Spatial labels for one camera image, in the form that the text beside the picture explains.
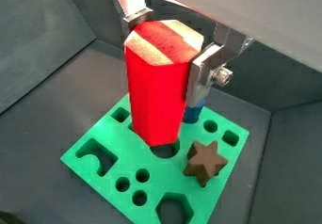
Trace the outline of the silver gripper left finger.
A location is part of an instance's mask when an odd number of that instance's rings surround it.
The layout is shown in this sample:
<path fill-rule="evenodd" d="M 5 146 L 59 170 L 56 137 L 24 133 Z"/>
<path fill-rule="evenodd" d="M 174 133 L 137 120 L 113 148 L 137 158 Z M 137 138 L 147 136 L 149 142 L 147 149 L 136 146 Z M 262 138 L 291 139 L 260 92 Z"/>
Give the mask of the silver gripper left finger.
<path fill-rule="evenodd" d="M 120 15 L 121 30 L 128 36 L 136 25 L 153 20 L 153 10 L 144 0 L 113 0 Z"/>

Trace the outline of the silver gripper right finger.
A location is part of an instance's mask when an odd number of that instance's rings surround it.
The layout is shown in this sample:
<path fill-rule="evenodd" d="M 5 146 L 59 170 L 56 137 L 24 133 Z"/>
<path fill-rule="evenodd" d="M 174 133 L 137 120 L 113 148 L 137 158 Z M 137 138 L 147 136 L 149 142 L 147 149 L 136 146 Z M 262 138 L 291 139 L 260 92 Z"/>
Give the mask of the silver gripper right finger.
<path fill-rule="evenodd" d="M 254 38 L 216 23 L 214 41 L 191 59 L 186 89 L 186 103 L 195 107 L 207 96 L 214 84 L 223 87 L 232 77 L 226 63 L 234 59 L 251 45 Z"/>

